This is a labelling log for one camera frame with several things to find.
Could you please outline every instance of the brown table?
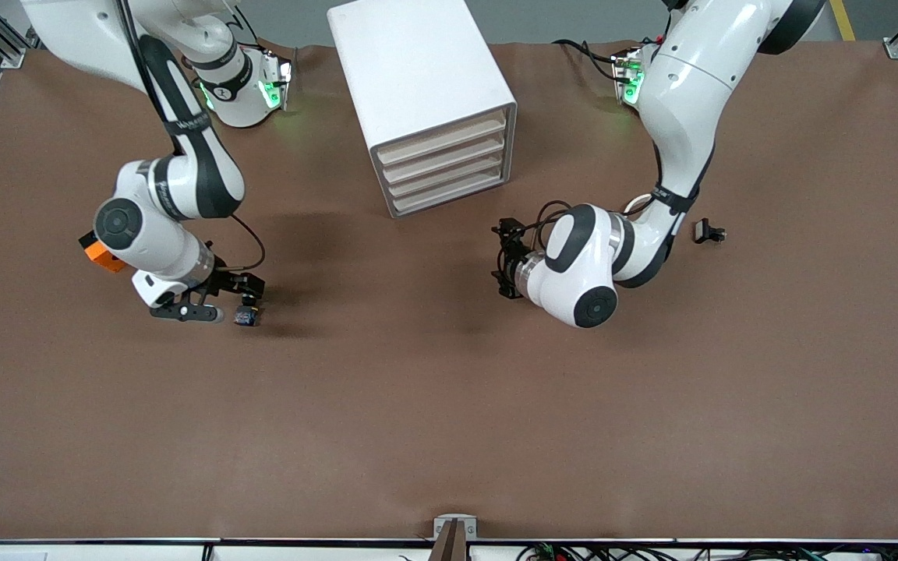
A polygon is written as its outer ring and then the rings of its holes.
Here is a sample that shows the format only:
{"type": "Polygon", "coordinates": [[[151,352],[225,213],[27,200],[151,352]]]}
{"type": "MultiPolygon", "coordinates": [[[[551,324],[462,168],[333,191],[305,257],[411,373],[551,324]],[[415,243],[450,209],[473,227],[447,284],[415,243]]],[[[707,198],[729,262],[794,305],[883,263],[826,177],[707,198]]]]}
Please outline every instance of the brown table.
{"type": "Polygon", "coordinates": [[[898,62],[758,57],[691,215],[726,244],[680,239],[573,330],[497,295],[489,228],[623,205],[651,143],[582,58],[493,51],[513,181],[405,220],[334,50],[300,49],[291,114],[221,127],[270,252],[255,330],[152,319],[79,249],[118,167],[168,152],[145,96],[45,52],[5,72],[0,538],[407,537],[447,511],[485,536],[898,537],[898,62]]]}

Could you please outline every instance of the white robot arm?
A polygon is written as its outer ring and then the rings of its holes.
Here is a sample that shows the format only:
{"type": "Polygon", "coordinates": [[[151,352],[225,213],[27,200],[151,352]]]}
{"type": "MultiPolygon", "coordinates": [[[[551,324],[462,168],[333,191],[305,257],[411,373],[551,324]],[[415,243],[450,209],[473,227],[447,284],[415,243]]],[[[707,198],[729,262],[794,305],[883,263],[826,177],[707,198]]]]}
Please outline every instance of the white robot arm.
{"type": "Polygon", "coordinates": [[[673,27],[641,50],[638,83],[620,88],[653,139],[659,177],[637,220],[602,207],[572,207],[553,226],[545,251],[521,244],[524,224],[505,219],[501,294],[524,295],[576,327],[606,322],[614,285],[651,280],[670,253],[712,160],[716,126],[755,53],[787,50],[812,25],[823,0],[664,0],[673,27]]]}
{"type": "Polygon", "coordinates": [[[171,155],[122,167],[114,195],[97,210],[97,241],[137,269],[134,287],[153,316],[217,322],[221,310],[204,299],[225,290],[242,294],[253,320],[261,280],[232,274],[180,224],[232,216],[245,198],[245,181],[175,57],[149,33],[182,50],[204,88],[220,95],[215,107],[228,125],[254,125],[282,107],[288,70],[268,51],[239,47],[231,30],[209,15],[224,9],[221,0],[23,0],[23,5],[44,44],[61,60],[147,93],[175,147],[171,155]],[[188,293],[200,288],[200,303],[193,305],[188,293]],[[175,302],[180,295],[186,296],[175,302]]]}

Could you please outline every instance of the white box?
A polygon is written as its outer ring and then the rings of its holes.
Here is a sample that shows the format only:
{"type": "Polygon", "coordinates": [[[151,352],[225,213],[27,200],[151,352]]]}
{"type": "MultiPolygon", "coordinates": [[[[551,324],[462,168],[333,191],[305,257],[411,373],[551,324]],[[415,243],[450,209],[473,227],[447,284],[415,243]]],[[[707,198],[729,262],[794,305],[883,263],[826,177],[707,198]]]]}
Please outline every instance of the white box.
{"type": "Polygon", "coordinates": [[[463,0],[327,12],[393,217],[508,181],[518,106],[463,0]]]}

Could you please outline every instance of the round black joint cap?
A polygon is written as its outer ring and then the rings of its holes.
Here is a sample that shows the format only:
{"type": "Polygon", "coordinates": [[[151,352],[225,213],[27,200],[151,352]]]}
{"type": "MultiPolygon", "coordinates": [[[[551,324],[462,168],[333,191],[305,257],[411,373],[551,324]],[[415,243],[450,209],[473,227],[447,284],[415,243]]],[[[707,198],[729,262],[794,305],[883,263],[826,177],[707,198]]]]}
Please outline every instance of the round black joint cap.
{"type": "Polygon", "coordinates": [[[788,10],[758,47],[758,53],[780,55],[791,49],[816,21],[824,4],[826,0],[792,0],[788,10]]]}
{"type": "Polygon", "coordinates": [[[127,249],[140,233],[143,217],[131,199],[112,199],[96,213],[96,238],[110,249],[127,249]]]}
{"type": "Polygon", "coordinates": [[[594,287],[585,292],[574,306],[574,323],[578,327],[597,327],[616,312],[619,297],[612,288],[594,287]]]}

